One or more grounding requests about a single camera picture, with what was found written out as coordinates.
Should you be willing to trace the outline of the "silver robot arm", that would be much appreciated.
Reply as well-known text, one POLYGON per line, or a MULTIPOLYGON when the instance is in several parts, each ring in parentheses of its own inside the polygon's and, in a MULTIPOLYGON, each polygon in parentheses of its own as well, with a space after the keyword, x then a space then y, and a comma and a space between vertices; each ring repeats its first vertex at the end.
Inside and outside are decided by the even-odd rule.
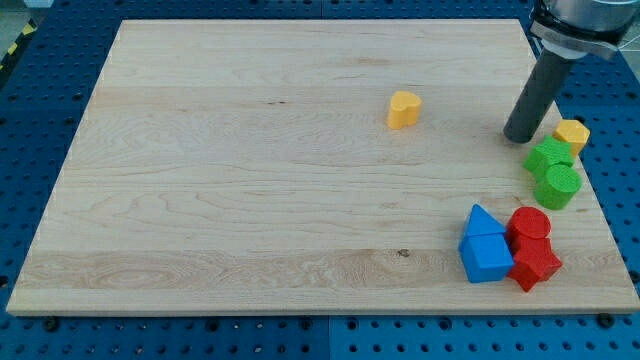
POLYGON ((530 32, 562 58, 610 60, 638 15, 639 0, 538 0, 530 32))

